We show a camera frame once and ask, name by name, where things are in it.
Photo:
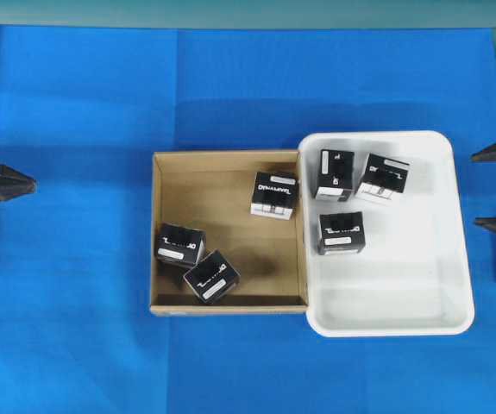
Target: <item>cardboard box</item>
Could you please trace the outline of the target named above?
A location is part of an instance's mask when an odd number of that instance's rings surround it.
[[[162,222],[203,229],[206,249],[219,249],[242,277],[216,304],[202,304],[184,282],[184,269],[156,260],[152,244],[150,310],[160,316],[305,312],[301,197],[291,220],[250,214],[258,171],[298,175],[297,168],[295,150],[156,153],[152,243]]]

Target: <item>white tray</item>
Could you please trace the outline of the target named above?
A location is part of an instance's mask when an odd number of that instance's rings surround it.
[[[398,204],[313,197],[321,149],[411,164]],[[449,141],[433,131],[313,134],[299,144],[311,327],[323,336],[453,335],[474,320],[468,257]],[[319,214],[362,211],[359,254],[317,252]]]

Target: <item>white sticker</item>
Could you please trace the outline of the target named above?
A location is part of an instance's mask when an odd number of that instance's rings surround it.
[[[400,168],[401,170],[409,171],[409,165],[403,162],[397,162],[394,160],[384,160],[384,164],[387,166],[394,166],[395,168]]]
[[[158,254],[162,256],[172,257],[173,259],[183,260],[185,255],[179,252],[173,252],[172,250],[168,250],[166,248],[158,248]]]
[[[323,159],[321,165],[323,166],[323,174],[328,174],[328,151],[323,151]]]
[[[343,194],[343,188],[318,187],[318,196],[336,196],[340,197]]]
[[[328,252],[325,252],[324,254],[350,254],[350,253],[357,253],[359,250],[356,248],[351,248],[349,250],[329,250]]]
[[[216,282],[212,287],[210,287],[207,291],[205,291],[202,296],[204,297],[204,299],[207,300],[208,298],[210,298],[211,296],[213,296],[216,291],[218,291],[219,289],[221,289],[226,284],[227,284],[227,282],[225,282],[224,279],[221,279],[218,282]]]
[[[329,246],[330,244],[350,244],[351,237],[336,237],[334,239],[324,239],[324,244]]]
[[[288,184],[288,185],[295,185],[296,180],[295,179],[285,179],[283,177],[277,177],[275,175],[271,175],[271,181],[274,183],[281,183],[281,184]]]

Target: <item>blue tablecloth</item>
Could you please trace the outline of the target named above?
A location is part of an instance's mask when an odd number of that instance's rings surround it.
[[[325,339],[304,315],[148,312],[151,153],[316,131],[451,140],[476,317],[460,336]],[[0,412],[496,412],[490,30],[0,27]]]

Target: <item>small black box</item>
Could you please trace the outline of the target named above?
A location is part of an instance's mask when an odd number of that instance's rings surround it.
[[[379,204],[395,203],[405,190],[408,175],[406,162],[369,154],[355,196]]]
[[[184,275],[205,304],[212,304],[238,284],[240,274],[215,250]]]
[[[347,201],[353,192],[353,158],[351,151],[323,149],[320,152],[315,199]]]
[[[359,253],[365,247],[365,229],[360,211],[321,215],[319,230],[319,254]]]
[[[204,256],[205,232],[162,223],[156,236],[155,256],[165,263],[194,267]]]
[[[251,214],[289,220],[298,201],[298,181],[287,172],[258,172]]]

